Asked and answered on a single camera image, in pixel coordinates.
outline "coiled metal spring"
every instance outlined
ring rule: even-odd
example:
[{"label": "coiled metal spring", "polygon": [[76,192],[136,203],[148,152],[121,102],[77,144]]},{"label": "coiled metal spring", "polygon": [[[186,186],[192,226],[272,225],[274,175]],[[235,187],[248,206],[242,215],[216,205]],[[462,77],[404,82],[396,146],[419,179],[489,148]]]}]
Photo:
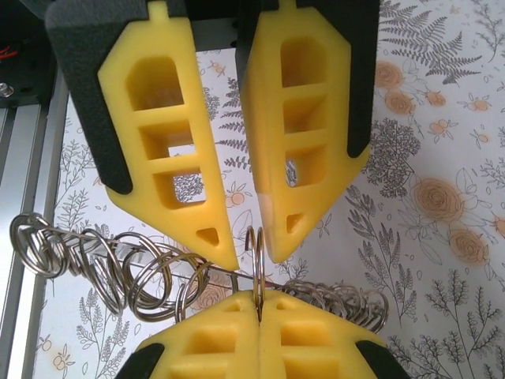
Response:
[{"label": "coiled metal spring", "polygon": [[[14,218],[10,225],[10,240],[23,264],[35,274],[48,279],[66,272],[83,276],[91,282],[111,313],[120,314],[128,307],[142,321],[162,321],[172,317],[176,322],[184,320],[186,310],[210,284],[211,270],[229,276],[227,289],[233,293],[243,289],[239,288],[239,280],[251,280],[259,316],[265,287],[270,287],[373,332],[381,330],[387,321],[387,298],[375,290],[359,291],[344,283],[327,286],[300,280],[285,284],[266,281],[261,229],[255,235],[250,227],[246,235],[245,248],[252,251],[254,262],[252,276],[222,270],[195,253],[153,242],[136,232],[127,231],[114,239],[107,239],[93,229],[81,233],[64,231],[52,227],[36,213]],[[182,263],[189,269],[188,275],[180,273]],[[159,282],[157,295],[147,290],[154,278]],[[186,281],[174,291],[176,278]]]}]

